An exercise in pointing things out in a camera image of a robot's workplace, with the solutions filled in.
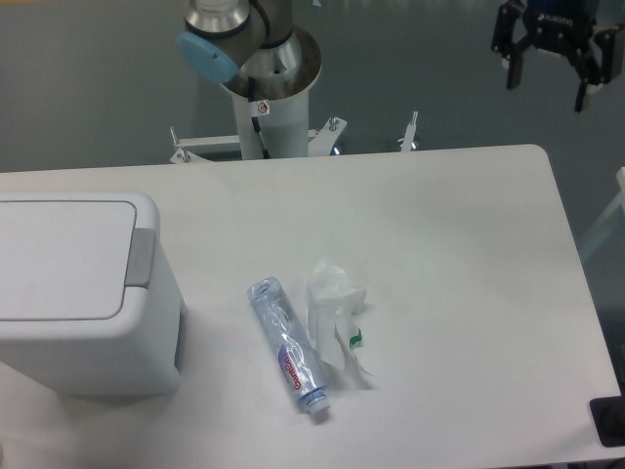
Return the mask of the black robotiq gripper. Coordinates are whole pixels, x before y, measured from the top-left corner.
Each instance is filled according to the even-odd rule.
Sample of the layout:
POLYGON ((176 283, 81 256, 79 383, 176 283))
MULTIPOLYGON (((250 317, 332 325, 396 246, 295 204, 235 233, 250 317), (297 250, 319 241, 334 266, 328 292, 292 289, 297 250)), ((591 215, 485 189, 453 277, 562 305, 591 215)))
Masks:
POLYGON ((575 70, 580 78, 574 110, 589 102, 589 88, 609 83, 622 71, 622 25, 594 28, 598 1, 505 1, 499 6, 491 50, 508 65, 506 88, 521 84, 523 54, 530 47, 562 53, 579 49, 575 70), (514 31, 522 21, 525 35, 516 41, 514 31))

